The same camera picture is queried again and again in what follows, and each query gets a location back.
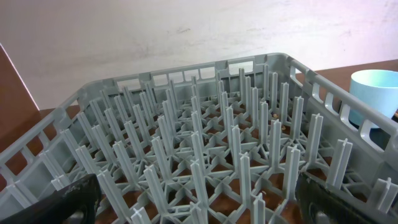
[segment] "brown table surface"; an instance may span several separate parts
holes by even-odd
[[[342,87],[342,89],[348,91],[351,74],[359,70],[366,70],[366,69],[398,71],[398,60],[368,63],[364,65],[354,65],[342,68],[332,68],[327,70],[320,70],[317,71],[317,73],[323,75],[324,77],[335,83],[336,85]],[[52,110],[53,109],[42,110],[40,112],[37,112],[22,125],[11,131],[6,137],[0,139],[0,152],[2,152],[8,146],[10,146],[14,141],[16,141],[19,137],[21,137],[26,131],[28,131],[31,127],[33,127],[36,123],[38,123],[42,118],[44,118],[45,115],[49,114]],[[77,114],[78,110],[79,110],[78,106],[72,106],[68,109],[68,114],[71,117],[73,117]],[[53,128],[49,128],[48,130],[45,130],[45,132],[50,139],[51,136],[54,137],[56,135],[56,132]],[[39,142],[38,139],[32,140],[30,146],[28,147],[34,153],[34,155],[37,155],[42,150],[41,143]],[[26,161],[24,162],[21,161],[24,161],[24,158],[22,157],[21,154],[17,154],[12,159],[10,159],[6,163],[6,165],[15,174],[18,174],[23,169],[23,167],[26,166]],[[323,175],[323,173],[320,170],[314,170],[313,173],[321,178],[326,178],[325,175]],[[270,180],[276,187],[281,188],[283,183],[283,174],[276,174],[276,175],[274,174],[270,178]],[[0,175],[0,190],[5,188],[5,186],[6,186],[6,181]],[[234,180],[230,184],[230,186],[233,188],[235,192],[239,193],[239,180]],[[264,196],[264,200],[266,201],[267,207],[270,209],[275,209],[278,203],[281,203],[282,198],[280,198],[278,195],[273,194],[268,190],[265,191],[267,192],[267,195]],[[133,205],[136,202],[139,194],[140,192],[129,192],[128,194],[126,194],[124,198],[127,204],[129,206]],[[360,198],[361,200],[365,200],[365,198],[362,198],[362,196],[360,195],[358,196],[358,198]],[[230,200],[228,197],[220,197],[214,203],[212,203],[211,208],[218,212],[229,214],[234,209],[237,209],[237,206],[239,206],[239,204],[237,204],[233,200]],[[153,217],[157,213],[156,208],[153,205],[146,206],[146,209],[151,217]],[[300,218],[299,208],[293,202],[288,204],[287,208],[282,212],[282,216],[285,217],[290,223],[302,223],[302,220]],[[114,220],[115,218],[116,215],[114,214],[113,210],[110,208],[105,212],[103,212],[98,217],[96,223],[111,223],[112,220]],[[209,215],[209,218],[210,218],[210,223],[217,223],[217,221],[214,218],[211,218],[211,215]],[[242,217],[238,220],[237,223],[250,223],[249,219],[250,219],[250,212],[246,211],[243,213]]]

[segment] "mug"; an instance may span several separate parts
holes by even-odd
[[[362,70],[351,75],[349,93],[371,108],[392,118],[398,108],[398,72],[387,70]],[[348,119],[360,126],[363,116],[350,110]]]

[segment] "gray plastic rack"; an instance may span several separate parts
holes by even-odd
[[[69,118],[74,101],[80,112]],[[365,117],[358,129],[350,110]],[[369,138],[373,123],[391,137],[385,149]],[[49,125],[57,131],[51,140]],[[27,147],[36,137],[38,156]],[[84,85],[0,154],[0,218],[96,174],[105,195],[97,215],[111,206],[114,223],[236,223],[245,215],[287,223],[301,170],[320,171],[326,183],[398,218],[397,148],[396,123],[286,54],[109,78]],[[27,165],[14,174],[6,162],[18,152]],[[270,179],[279,174],[278,187]],[[136,201],[127,202],[131,194]],[[219,211],[221,197],[239,206]]]

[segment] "gray plastic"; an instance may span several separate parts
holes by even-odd
[[[229,65],[246,62],[252,70],[229,73]],[[214,68],[213,77],[205,76],[208,68]],[[305,75],[303,83],[296,69]],[[189,81],[192,71],[198,78]],[[129,90],[120,84],[125,81],[140,88]],[[325,101],[320,86],[328,92]],[[341,110],[331,107],[333,97],[342,101]],[[71,119],[66,108],[75,100],[80,112]],[[359,129],[348,122],[350,108],[366,118]],[[370,140],[371,123],[391,136],[385,150]],[[51,141],[44,133],[48,125],[57,130]],[[208,223],[210,217],[235,223],[246,209],[251,223],[286,223],[282,212],[295,202],[298,172],[312,169],[398,218],[397,130],[396,123],[285,54],[100,80],[83,86],[0,154],[0,174],[7,180],[0,218],[96,174],[106,196],[98,214],[112,206],[115,223]],[[38,156],[26,146],[36,136],[44,147]],[[6,162],[18,152],[28,165],[15,175]],[[326,157],[333,158],[330,166]],[[226,170],[214,170],[218,165]],[[270,184],[273,174],[284,175],[281,189]],[[235,179],[239,193],[229,186]],[[212,195],[207,185],[215,189]],[[264,189],[283,198],[273,210],[266,207]],[[137,202],[128,206],[123,196],[137,191]],[[221,194],[241,204],[228,216],[211,206]],[[190,202],[181,205],[185,198]],[[150,217],[145,207],[151,205],[157,214]]]

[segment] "plastic peg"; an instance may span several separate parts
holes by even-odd
[[[262,68],[262,74],[263,74],[263,79],[262,79],[262,97],[264,101],[269,99],[269,71],[268,71],[268,65],[264,65]]]
[[[289,103],[289,84],[280,84],[281,94],[279,96],[280,102],[280,122],[285,124],[287,121],[287,105]]]
[[[192,76],[191,79],[192,79],[192,85],[196,85],[198,83],[196,76]]]
[[[271,167],[274,169],[279,168],[279,157],[280,157],[280,127],[281,123],[277,119],[271,121],[270,130],[270,142],[269,142],[269,159],[271,160]]]
[[[331,160],[330,164],[328,177],[326,178],[327,184],[331,184],[337,189],[341,188],[352,147],[353,144],[348,142],[347,139],[345,139],[344,141],[340,139],[337,140],[335,152],[333,153],[333,159]]]
[[[207,209],[200,206],[200,202],[193,203],[190,202],[190,212],[193,224],[207,224],[208,214]]]
[[[296,139],[300,137],[301,119],[303,116],[304,99],[299,96],[294,98],[292,126],[290,128],[290,138]]]
[[[232,148],[232,128],[234,126],[234,113],[232,106],[227,107],[226,109],[226,124],[224,124],[225,129],[227,130],[227,139],[229,148]]]
[[[114,116],[113,110],[111,108],[108,108],[108,109],[105,110],[105,116],[106,116],[106,119],[109,122],[109,125],[111,126],[111,130],[112,130],[112,133],[113,133],[113,136],[114,136],[115,140],[124,141],[124,138],[123,138],[122,132],[120,130],[118,121],[116,121],[116,118]]]
[[[191,97],[191,104],[192,104],[192,111],[193,112],[197,111],[199,113],[198,99],[195,96]]]
[[[91,124],[88,122],[86,114],[84,112],[80,112],[77,115],[77,120],[79,120],[79,123],[81,124],[81,127],[83,128],[83,131],[85,132],[88,141],[90,142],[90,145],[92,146],[93,149],[97,149],[97,142],[94,140],[95,137],[93,135],[93,131],[91,130]]]
[[[203,141],[201,141],[200,136],[197,132],[193,133],[191,135],[191,140],[192,140],[192,148],[193,148],[193,153],[195,155],[195,159],[198,161],[200,170],[203,173],[203,175],[206,175],[206,169],[205,169],[205,159],[203,157]]]
[[[148,94],[150,108],[155,114],[157,114],[156,99],[155,99],[155,96],[154,96],[154,92],[152,91],[152,88],[149,86],[149,83],[145,83],[145,90],[146,90],[146,92]]]
[[[9,184],[6,189],[24,208],[39,201],[20,180]]]
[[[260,108],[260,142],[267,144],[268,141],[268,103],[266,101],[261,103]]]
[[[316,161],[318,156],[319,140],[321,138],[323,117],[319,114],[311,115],[310,130],[308,132],[305,160],[309,163]]]
[[[220,104],[220,103],[221,103],[220,99],[221,99],[221,93],[222,93],[222,91],[220,91],[220,87],[219,87],[219,84],[218,84],[219,81],[220,81],[220,73],[219,73],[219,72],[216,72],[217,101],[218,101],[218,103]]]
[[[144,207],[141,207],[138,210],[133,208],[132,210],[134,211],[134,214],[131,216],[132,224],[151,224]]]
[[[251,79],[250,77],[246,77],[244,79],[244,97],[245,97],[245,105],[246,105],[246,110],[249,111],[249,114],[251,115]]]
[[[164,116],[159,116],[157,118],[157,121],[159,123],[160,134],[162,135],[162,139],[164,142],[164,147],[166,148],[167,156],[171,156],[174,151],[173,136],[170,135],[170,131],[168,130],[167,123],[166,123]]]
[[[241,165],[241,175],[239,177],[242,204],[246,208],[251,207],[251,178],[250,178],[250,158],[248,153],[239,154],[240,165]]]
[[[262,199],[262,193],[254,196],[252,209],[250,211],[251,224],[263,224],[266,222],[266,202]]]
[[[92,128],[93,133],[95,138],[98,141],[99,148],[102,150],[105,159],[108,162],[116,163],[116,157],[113,154],[113,150],[111,149],[111,146],[109,145],[109,142],[106,139],[106,136],[104,135],[104,132],[102,131],[101,127],[99,125],[96,125]]]
[[[197,85],[191,86],[191,91],[192,91],[192,96],[195,96],[197,98],[197,100],[198,100],[199,114],[201,115],[200,96],[199,96],[199,92],[198,92],[198,86]]]
[[[276,105],[278,96],[278,73],[274,72],[272,74],[272,85],[271,85],[271,110],[276,113]]]
[[[120,118],[122,119],[122,122],[125,123],[126,121],[129,121],[129,116],[127,115],[127,111],[122,102],[122,98],[120,96],[115,96],[113,99],[114,102],[116,103],[116,107],[119,111],[119,115]]]
[[[222,94],[222,92],[224,92],[224,82],[223,81],[217,81],[216,82],[216,87],[217,87],[217,97],[218,97],[218,100],[220,100],[221,99],[221,94]]]
[[[232,129],[232,158],[234,162],[235,173],[240,174],[239,154],[241,153],[241,131],[236,125]]]
[[[97,179],[99,182],[99,186],[103,190],[106,195],[106,198],[109,200],[110,204],[116,215],[119,218],[121,223],[125,221],[130,222],[131,211],[127,206],[126,202],[123,199],[122,193],[120,189],[113,182],[111,174],[108,170],[100,171],[97,174]]]
[[[244,68],[239,69],[239,92],[241,94],[241,101],[245,105],[246,102],[246,83],[244,79]]]
[[[134,114],[136,115],[137,123],[139,126],[139,130],[141,132],[142,138],[143,138],[144,142],[149,143],[150,142],[150,134],[148,131],[148,127],[145,123],[144,117],[142,115],[141,107],[139,105],[134,105],[132,107],[132,109],[134,110]]]
[[[138,175],[134,170],[134,166],[131,163],[126,148],[124,148],[123,142],[118,141],[113,144],[113,149],[118,157],[119,163],[121,165],[124,175],[126,176],[127,181],[131,186],[136,185],[138,183]]]
[[[134,151],[137,160],[145,158],[144,149],[141,146],[141,142],[139,141],[137,131],[132,124],[132,121],[124,123],[124,129],[126,129],[127,135],[129,136],[132,150]]]
[[[98,106],[98,102],[96,100],[90,100],[90,106],[94,111],[95,119],[98,124],[101,126],[102,130],[106,133],[109,133],[109,127],[105,122],[104,114],[100,110],[100,106]]]
[[[134,111],[132,110],[132,106],[134,106],[134,103],[132,101],[131,92],[129,91],[129,89],[126,86],[124,86],[122,88],[122,91],[123,91],[124,99],[126,100],[126,103],[127,103],[127,108],[129,109],[129,114],[130,114],[130,116],[134,117]]]
[[[172,172],[170,170],[169,161],[167,160],[160,137],[152,139],[152,146],[154,147],[156,160],[159,164],[162,177],[164,180],[168,181],[172,178]]]
[[[163,101],[162,106],[163,106],[166,123],[167,123],[167,126],[169,127],[169,131],[173,132],[173,130],[175,130],[174,129],[174,119],[173,119],[171,112],[169,111],[169,102]]]
[[[85,168],[85,170],[88,174],[96,174],[97,175],[100,173],[100,168],[95,164],[94,159],[91,157],[86,146],[82,146],[82,147],[79,147],[78,149],[76,149],[76,153],[78,154],[78,156],[81,160],[81,163],[83,163],[83,167]]]
[[[51,180],[51,184],[55,187],[55,190],[61,190],[64,187],[70,185],[71,182],[68,177],[65,177],[65,175],[61,175]]]
[[[199,118],[198,112],[192,112],[191,118],[192,118],[193,131],[197,131],[199,134],[199,137],[202,138],[203,137],[203,127],[201,125],[201,119]]]
[[[198,200],[202,203],[205,208],[208,208],[209,201],[206,191],[206,182],[204,173],[200,169],[199,160],[192,161],[191,171],[193,177],[193,183],[195,184],[195,190],[197,192]]]
[[[104,101],[104,105],[106,108],[112,108],[112,103],[111,99],[109,99],[109,96],[105,94],[104,90],[100,90],[99,93],[101,94],[101,98]]]
[[[166,90],[166,97],[167,97],[167,101],[170,102],[170,104],[171,104],[170,111],[172,113],[173,119],[174,119],[174,121],[177,121],[177,110],[175,109],[175,102],[173,100],[171,90]]]
[[[148,125],[149,126],[155,125],[154,117],[152,115],[152,111],[150,110],[147,93],[142,92],[139,94],[139,97],[141,99],[142,107],[144,109],[144,114],[145,114],[145,117],[147,118]]]
[[[398,193],[398,185],[387,180],[378,179],[374,184],[371,194],[366,203],[382,213],[387,213]]]
[[[43,161],[46,168],[50,171],[52,177],[57,177],[65,174],[61,165],[57,162],[57,160],[53,157],[52,151],[46,150],[42,151],[39,154],[39,157]]]
[[[79,145],[77,144],[75,137],[73,137],[73,135],[69,129],[65,129],[65,130],[61,131],[61,135],[62,135],[63,140],[67,144],[70,153],[76,159],[76,162],[79,165],[79,167],[83,167],[83,164],[80,162],[80,159],[76,154],[76,149],[79,148]]]
[[[297,177],[299,176],[299,160],[300,150],[297,145],[287,147],[286,165],[284,172],[284,183],[282,186],[282,194],[287,200],[295,198],[294,192],[296,188]]]
[[[224,122],[224,125],[226,125],[226,108],[228,107],[228,94],[227,94],[227,92],[222,92],[222,94],[221,94],[221,108],[220,108],[220,111],[221,111],[221,115],[223,115],[223,122]]]
[[[254,87],[251,90],[251,124],[255,128],[259,127],[259,90]]]
[[[178,98],[177,95],[175,94],[174,80],[169,81],[169,88],[172,95],[172,103],[174,106],[174,110],[177,111],[179,107],[178,107]]]
[[[160,185],[159,178],[156,174],[154,165],[150,165],[144,170],[144,175],[146,180],[148,181],[149,190],[152,194],[152,198],[154,199],[155,206],[157,211],[160,214],[168,213],[167,209],[169,205],[166,201],[166,195]]]

